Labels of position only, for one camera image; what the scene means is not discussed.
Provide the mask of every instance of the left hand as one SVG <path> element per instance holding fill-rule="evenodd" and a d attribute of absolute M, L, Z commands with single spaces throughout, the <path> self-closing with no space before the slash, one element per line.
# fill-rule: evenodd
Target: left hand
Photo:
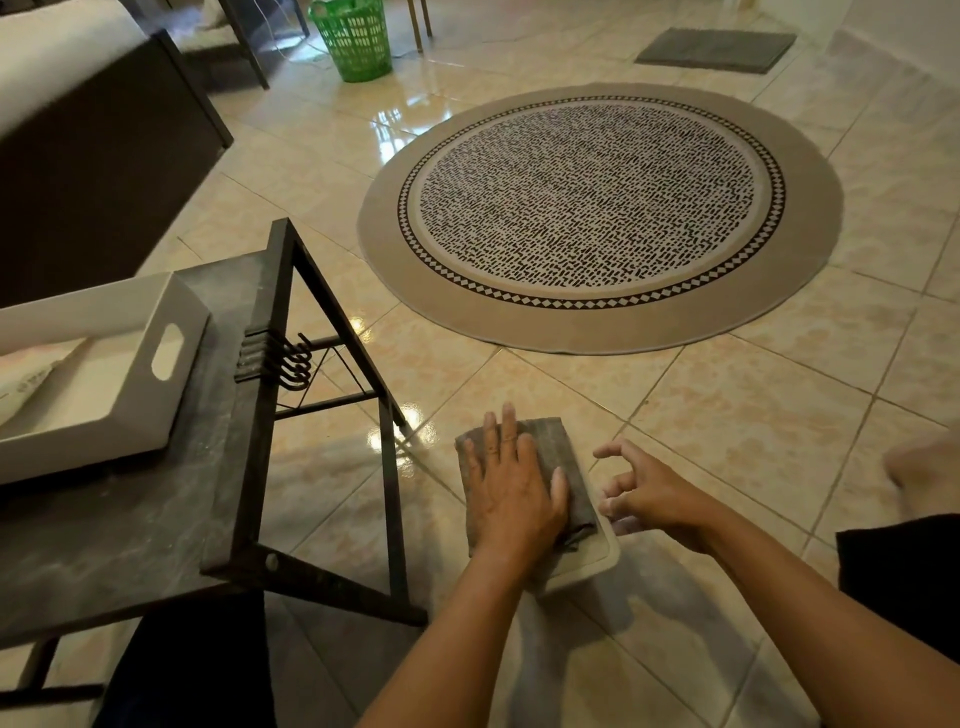
<path fill-rule="evenodd" d="M 540 475 L 537 446 L 529 433 L 516 436 L 516 412 L 503 405 L 500 436 L 496 416 L 484 415 L 486 472 L 473 442 L 464 447 L 469 464 L 469 512 L 476 534 L 474 558 L 506 562 L 520 578 L 553 546 L 566 524 L 569 486 L 557 468 L 547 492 Z"/>

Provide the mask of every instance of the round rug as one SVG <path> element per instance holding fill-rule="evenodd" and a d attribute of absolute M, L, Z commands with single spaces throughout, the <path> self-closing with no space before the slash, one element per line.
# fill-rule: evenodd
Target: round rug
<path fill-rule="evenodd" d="M 400 150 L 358 220 L 367 261 L 441 326 L 510 347 L 642 352 L 783 302 L 827 262 L 840 183 L 728 96 L 595 84 L 470 109 Z"/>

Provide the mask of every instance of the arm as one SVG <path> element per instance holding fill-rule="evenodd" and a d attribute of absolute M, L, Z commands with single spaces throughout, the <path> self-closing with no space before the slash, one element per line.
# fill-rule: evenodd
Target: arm
<path fill-rule="evenodd" d="M 550 492 L 540 477 L 533 438 L 516 437 L 516 414 L 484 418 L 487 472 L 472 443 L 469 517 L 473 558 L 436 620 L 404 659 L 358 728 L 457 728 L 487 725 L 507 632 L 533 566 L 566 523 L 569 496 L 558 469 Z"/>
<path fill-rule="evenodd" d="M 832 728 L 956 725 L 960 666 L 834 589 L 747 519 L 633 443 L 601 512 L 618 531 L 660 528 L 727 572 Z"/>

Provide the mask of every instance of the green plastic basket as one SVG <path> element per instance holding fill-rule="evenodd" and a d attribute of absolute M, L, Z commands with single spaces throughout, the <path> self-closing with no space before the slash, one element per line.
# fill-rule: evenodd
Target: green plastic basket
<path fill-rule="evenodd" d="M 315 0 L 308 12 L 344 81 L 371 81 L 393 70 L 383 0 Z"/>

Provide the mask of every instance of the table top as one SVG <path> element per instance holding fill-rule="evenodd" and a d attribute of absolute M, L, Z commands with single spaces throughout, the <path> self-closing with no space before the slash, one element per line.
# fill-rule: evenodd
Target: table top
<path fill-rule="evenodd" d="M 264 259 L 176 274 L 210 320 L 165 449 L 0 486 L 0 648 L 231 588 L 200 562 Z"/>

